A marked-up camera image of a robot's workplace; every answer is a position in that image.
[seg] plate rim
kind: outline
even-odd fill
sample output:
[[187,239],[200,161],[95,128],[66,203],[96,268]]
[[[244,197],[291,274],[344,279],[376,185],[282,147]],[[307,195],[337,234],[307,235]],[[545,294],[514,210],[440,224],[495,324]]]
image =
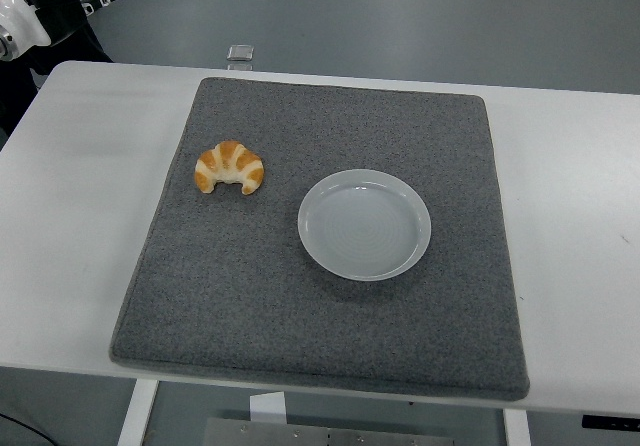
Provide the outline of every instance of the plate rim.
[[[386,273],[383,274],[378,274],[378,275],[374,275],[374,276],[354,276],[354,275],[348,275],[345,273],[341,273],[338,271],[333,270],[332,268],[327,267],[325,264],[322,264],[322,262],[320,262],[309,250],[309,235],[306,234],[305,231],[305,227],[304,225],[306,224],[306,218],[308,216],[308,213],[310,208],[309,208],[309,203],[312,202],[315,199],[315,196],[318,195],[322,195],[323,192],[326,193],[326,190],[330,190],[331,186],[326,187],[326,185],[332,185],[333,187],[339,187],[341,184],[344,184],[344,181],[341,183],[340,181],[336,181],[337,179],[339,179],[339,176],[343,176],[343,175],[357,175],[357,174],[362,174],[363,176],[373,176],[373,177],[377,177],[379,178],[378,181],[375,181],[375,179],[366,181],[363,179],[363,183],[375,183],[378,184],[380,186],[383,186],[384,188],[389,188],[391,190],[393,190],[394,192],[398,192],[399,188],[394,188],[393,187],[393,183],[395,183],[395,186],[400,186],[400,188],[403,191],[400,191],[402,196],[407,196],[410,195],[413,197],[413,200],[409,200],[407,199],[407,203],[409,203],[409,206],[411,208],[412,211],[414,211],[416,213],[416,216],[418,217],[419,220],[424,221],[424,225],[426,225],[425,229],[428,229],[428,231],[426,231],[426,233],[424,233],[421,237],[424,237],[423,241],[418,241],[418,244],[416,245],[416,248],[414,249],[413,253],[397,268],[388,271]],[[432,222],[431,222],[431,214],[429,213],[429,209],[427,208],[427,205],[425,204],[424,200],[422,199],[422,197],[406,182],[404,182],[402,179],[398,178],[397,176],[393,176],[389,173],[385,173],[383,171],[378,171],[375,169],[345,169],[342,171],[338,171],[335,173],[330,174],[329,176],[326,176],[324,178],[322,178],[320,181],[318,181],[316,184],[314,184],[309,191],[307,191],[307,193],[305,194],[304,198],[302,199],[302,202],[300,203],[300,207],[298,208],[298,236],[300,237],[300,240],[302,241],[302,244],[304,246],[305,251],[307,252],[307,254],[309,254],[309,256],[311,256],[311,258],[320,266],[322,266],[324,269],[326,269],[327,271],[335,274],[336,276],[340,276],[342,278],[346,278],[346,279],[350,279],[350,280],[354,280],[354,281],[367,281],[367,282],[371,282],[371,281],[382,281],[385,279],[390,279],[393,278],[395,276],[398,276],[406,271],[408,271],[409,269],[411,269],[413,266],[415,266],[418,261],[422,258],[422,256],[424,256],[424,253],[427,251],[429,244],[431,242],[431,234],[432,234]]]

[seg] white table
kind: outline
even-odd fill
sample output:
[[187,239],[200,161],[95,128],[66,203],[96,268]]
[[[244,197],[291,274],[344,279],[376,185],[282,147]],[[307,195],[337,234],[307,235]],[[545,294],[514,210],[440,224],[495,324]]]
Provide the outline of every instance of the white table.
[[208,76],[484,98],[531,391],[515,403],[420,400],[640,415],[640,97],[630,95],[65,63],[0,152],[1,366],[231,384],[108,356]]

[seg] croissant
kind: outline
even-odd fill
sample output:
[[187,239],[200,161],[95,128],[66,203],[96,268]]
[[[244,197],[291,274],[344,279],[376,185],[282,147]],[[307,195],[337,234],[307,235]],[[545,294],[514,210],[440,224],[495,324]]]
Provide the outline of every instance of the croissant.
[[216,183],[242,183],[242,194],[253,193],[264,178],[262,160],[238,141],[223,141],[200,155],[194,179],[203,193]]

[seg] black cable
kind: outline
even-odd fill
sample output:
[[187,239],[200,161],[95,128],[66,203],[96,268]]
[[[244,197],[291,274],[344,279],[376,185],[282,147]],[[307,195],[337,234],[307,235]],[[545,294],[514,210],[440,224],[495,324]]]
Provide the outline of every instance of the black cable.
[[27,428],[30,431],[33,431],[34,433],[36,433],[38,436],[42,436],[44,439],[46,439],[47,441],[49,441],[51,444],[53,444],[53,446],[59,446],[58,443],[56,443],[53,439],[51,439],[49,436],[47,436],[44,433],[41,433],[40,431],[38,431],[37,429],[32,428],[31,426],[29,426],[28,424],[24,424],[22,421],[18,421],[15,418],[12,418],[11,416],[7,416],[6,414],[2,414],[0,413],[0,417],[8,420],[8,421],[13,421],[16,424],[19,424],[20,426],[22,426],[23,428]]

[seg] small clear object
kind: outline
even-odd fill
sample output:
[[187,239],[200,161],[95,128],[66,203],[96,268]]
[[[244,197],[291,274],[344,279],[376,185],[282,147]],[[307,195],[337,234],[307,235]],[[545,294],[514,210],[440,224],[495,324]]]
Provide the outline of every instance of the small clear object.
[[234,44],[227,53],[229,61],[251,61],[253,59],[253,46],[248,44]]
[[227,64],[229,71],[253,71],[253,66],[247,63],[230,63]]

